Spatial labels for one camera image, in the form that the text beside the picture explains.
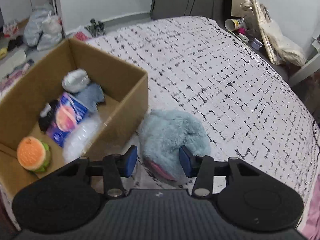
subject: white furniture leg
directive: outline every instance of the white furniture leg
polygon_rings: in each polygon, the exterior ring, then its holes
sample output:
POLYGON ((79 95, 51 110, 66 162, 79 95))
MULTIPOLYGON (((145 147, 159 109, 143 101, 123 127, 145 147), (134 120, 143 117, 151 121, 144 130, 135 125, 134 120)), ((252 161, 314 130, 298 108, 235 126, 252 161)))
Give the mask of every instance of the white furniture leg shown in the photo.
POLYGON ((301 69, 299 69, 291 78, 289 78, 288 84, 290 87, 293 87, 320 69, 320 44, 315 40, 312 45, 316 48, 318 54, 315 55, 307 64, 301 67, 301 69))

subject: blue and purple package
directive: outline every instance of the blue and purple package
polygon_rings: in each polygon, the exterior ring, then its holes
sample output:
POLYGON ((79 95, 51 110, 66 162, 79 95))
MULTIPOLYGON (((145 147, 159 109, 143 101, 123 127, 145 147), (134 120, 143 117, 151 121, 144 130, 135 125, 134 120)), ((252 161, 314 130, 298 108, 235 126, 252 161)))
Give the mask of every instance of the blue and purple package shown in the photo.
POLYGON ((89 110, 72 95, 64 92, 59 99, 55 118, 47 130, 47 135, 63 147, 65 138, 89 114, 89 110))

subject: white patterned bed sheet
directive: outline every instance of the white patterned bed sheet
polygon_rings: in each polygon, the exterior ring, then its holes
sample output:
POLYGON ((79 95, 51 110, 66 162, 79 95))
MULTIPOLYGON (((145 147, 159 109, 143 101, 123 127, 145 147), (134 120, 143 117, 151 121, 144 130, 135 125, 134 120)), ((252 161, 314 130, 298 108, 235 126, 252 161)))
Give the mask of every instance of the white patterned bed sheet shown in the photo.
MULTIPOLYGON (((88 44, 145 69, 149 109, 194 114, 215 160, 237 156, 308 201, 317 169, 318 125, 312 126, 312 115, 280 75, 215 21, 157 20, 88 44)), ((172 188, 139 165, 133 187, 172 188)), ((191 189, 193 183, 179 187, 191 189)), ((218 191, 224 186, 215 183, 218 191)))

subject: ribbed gray surface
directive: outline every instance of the ribbed gray surface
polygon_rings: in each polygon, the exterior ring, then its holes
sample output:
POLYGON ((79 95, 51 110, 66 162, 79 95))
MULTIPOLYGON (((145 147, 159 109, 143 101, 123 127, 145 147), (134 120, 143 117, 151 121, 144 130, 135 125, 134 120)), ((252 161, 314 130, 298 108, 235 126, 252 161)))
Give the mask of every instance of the ribbed gray surface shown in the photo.
POLYGON ((59 235, 28 230, 23 240, 275 240, 304 239, 291 229, 275 234, 248 233, 226 223, 208 201, 189 197, 186 190, 132 190, 120 200, 109 201, 90 223, 59 235))

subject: toy hamburger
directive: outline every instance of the toy hamburger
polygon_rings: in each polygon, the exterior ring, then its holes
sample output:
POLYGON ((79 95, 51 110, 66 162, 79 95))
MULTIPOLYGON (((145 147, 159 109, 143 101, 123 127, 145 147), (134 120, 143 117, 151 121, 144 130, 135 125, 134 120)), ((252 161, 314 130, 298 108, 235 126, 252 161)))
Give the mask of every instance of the toy hamburger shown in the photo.
POLYGON ((17 159, 28 171, 44 172, 51 159, 49 145, 34 137, 25 137, 18 145, 17 159))

